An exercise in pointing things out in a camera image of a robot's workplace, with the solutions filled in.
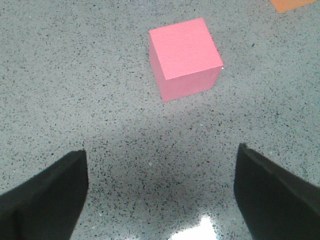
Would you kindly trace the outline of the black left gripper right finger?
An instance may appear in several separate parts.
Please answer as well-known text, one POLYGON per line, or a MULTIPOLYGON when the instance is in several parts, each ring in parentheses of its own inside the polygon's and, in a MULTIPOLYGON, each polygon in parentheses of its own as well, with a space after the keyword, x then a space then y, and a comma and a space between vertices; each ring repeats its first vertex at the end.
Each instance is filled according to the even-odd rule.
POLYGON ((239 144, 234 195, 254 240, 318 240, 320 189, 239 144))

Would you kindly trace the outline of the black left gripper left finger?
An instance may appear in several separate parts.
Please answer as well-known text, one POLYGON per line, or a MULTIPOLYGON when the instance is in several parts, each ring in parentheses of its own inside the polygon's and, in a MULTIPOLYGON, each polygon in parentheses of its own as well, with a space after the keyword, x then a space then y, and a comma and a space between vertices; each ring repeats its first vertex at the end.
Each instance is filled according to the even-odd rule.
POLYGON ((69 152, 0 196, 0 238, 69 240, 88 187, 86 152, 69 152))

